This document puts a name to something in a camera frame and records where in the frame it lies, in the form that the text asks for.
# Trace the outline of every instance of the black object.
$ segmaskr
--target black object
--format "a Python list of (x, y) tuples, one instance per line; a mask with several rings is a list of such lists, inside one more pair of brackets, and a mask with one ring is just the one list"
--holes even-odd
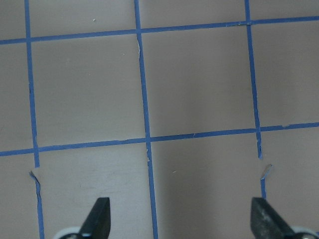
[(263, 198), (253, 198), (250, 227), (256, 239), (319, 239), (305, 229), (295, 232)]
[(83, 223), (79, 233), (60, 239), (107, 239), (111, 230), (111, 208), (109, 198), (98, 198)]

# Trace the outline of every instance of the blue tape grid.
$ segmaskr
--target blue tape grid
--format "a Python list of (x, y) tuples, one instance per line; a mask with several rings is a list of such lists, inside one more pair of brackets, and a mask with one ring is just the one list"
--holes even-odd
[[(256, 89), (256, 78), (255, 78), (255, 68), (254, 68), (253, 43), (252, 43), (252, 34), (251, 34), (251, 25), (285, 23), (285, 22), (301, 22), (301, 21), (318, 21), (319, 16), (251, 20), (250, 19), (250, 9), (249, 9), (249, 0), (245, 0), (245, 13), (246, 13), (246, 20), (245, 21), (220, 22), (220, 23), (183, 25), (183, 26), (171, 26), (171, 27), (141, 28), (139, 1), (134, 0), (134, 3), (135, 3), (135, 14), (136, 14), (136, 29), (77, 33), (77, 34), (43, 36), (43, 37), (31, 37), (29, 2), (28, 2), (28, 0), (24, 0), (26, 38), (0, 40), (0, 45), (26, 43), (28, 79), (29, 79), (29, 89), (30, 89), (29, 100), (30, 100), (30, 115), (31, 115), (33, 148), (11, 150), (11, 151), (2, 151), (2, 152), (0, 152), (0, 156), (33, 153), (35, 167), (39, 167), (39, 152), (75, 149), (75, 148), (86, 148), (86, 147), (100, 147), (100, 146), (119, 145), (119, 144), (146, 143), (148, 158), (149, 158), (148, 166), (149, 166), (149, 182), (150, 182), (150, 197), (151, 197), (151, 207), (152, 207), (153, 231), (154, 231), (154, 238), (158, 239), (151, 142), (189, 139), (189, 138), (202, 138), (202, 137), (212, 137), (212, 136), (219, 136), (219, 135), (231, 135), (231, 134), (242, 134), (242, 133), (255, 133), (256, 138), (257, 138), (258, 156), (259, 156), (259, 158), (261, 158), (262, 157), (261, 132), (263, 132), (263, 131), (276, 131), (276, 130), (288, 130), (288, 129), (297, 129), (297, 128), (319, 127), (319, 122), (299, 123), (299, 124), (292, 124), (289, 126), (276, 125), (276, 126), (260, 127), (259, 115), (258, 115), (258, 105), (257, 105), (257, 89)], [(221, 131), (151, 137), (149, 115), (148, 115), (149, 112), (148, 112), (146, 78), (145, 78), (145, 69), (144, 69), (142, 34), (143, 33), (151, 33), (151, 32), (193, 30), (193, 29), (203, 29), (203, 28), (231, 27), (231, 26), (240, 26), (240, 25), (245, 25), (247, 27), (248, 50), (249, 50), (249, 60), (250, 60), (251, 81), (252, 81), (251, 84), (252, 84), (252, 94), (253, 94), (254, 116), (255, 116), (255, 127), (256, 128), (232, 129), (232, 130), (221, 130)], [(89, 142), (89, 143), (77, 143), (77, 144), (38, 147), (37, 141), (36, 141), (37, 133), (36, 133), (36, 118), (35, 118), (31, 43), (38, 42), (38, 41), (51, 41), (51, 40), (75, 39), (75, 38), (110, 36), (110, 35), (126, 35), (126, 34), (136, 34), (137, 38), (138, 38), (138, 42), (139, 42), (139, 47), (140, 47), (140, 73), (141, 73), (141, 83), (142, 83), (146, 137), (145, 138), (133, 138), (133, 139), (127, 139), (127, 140), (111, 140), (111, 141), (101, 141), (101, 142)], [(35, 184), (36, 184), (36, 192), (37, 192), (37, 196), (38, 196), (39, 236), (40, 236), (40, 239), (44, 239), (42, 203), (41, 203), (41, 197), (39, 197), (40, 184), (37, 181), (35, 181)]]

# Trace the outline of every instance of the floor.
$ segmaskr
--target floor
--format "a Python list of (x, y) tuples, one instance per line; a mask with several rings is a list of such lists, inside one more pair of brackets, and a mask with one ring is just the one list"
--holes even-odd
[(319, 1), (0, 3), (2, 238), (98, 197), (111, 239), (249, 239), (262, 195), (319, 231)]

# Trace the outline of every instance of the floor tile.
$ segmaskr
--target floor tile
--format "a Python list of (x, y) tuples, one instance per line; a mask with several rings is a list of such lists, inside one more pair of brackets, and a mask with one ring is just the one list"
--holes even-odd
[(244, 1), (140, 0), (143, 28), (245, 20)]
[(252, 238), (263, 162), (254, 134), (152, 143), (159, 238)]
[(252, 19), (318, 16), (317, 0), (250, 0)]
[(24, 1), (1, 1), (0, 40), (25, 38)]
[(135, 35), (32, 45), (40, 146), (145, 137)]
[(317, 22), (253, 26), (262, 126), (319, 121)]
[(32, 36), (135, 29), (131, 0), (30, 0)]
[(0, 150), (32, 148), (25, 44), (0, 46)]
[(265, 163), (274, 168), (266, 180), (267, 199), (292, 226), (319, 231), (319, 129), (262, 133)]
[(33, 154), (0, 157), (1, 238), (39, 238)]
[(145, 144), (44, 152), (40, 163), (47, 238), (81, 226), (99, 197), (110, 197), (110, 238), (152, 238)]
[(244, 27), (143, 35), (151, 135), (255, 127)]

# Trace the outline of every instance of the gray floor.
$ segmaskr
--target gray floor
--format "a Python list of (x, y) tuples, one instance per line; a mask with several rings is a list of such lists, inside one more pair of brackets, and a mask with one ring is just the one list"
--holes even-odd
[(0, 0), (1, 238), (110, 197), (111, 239), (251, 239), (269, 163), (269, 202), (319, 231), (319, 1), (140, 0), (136, 31), (137, 2)]

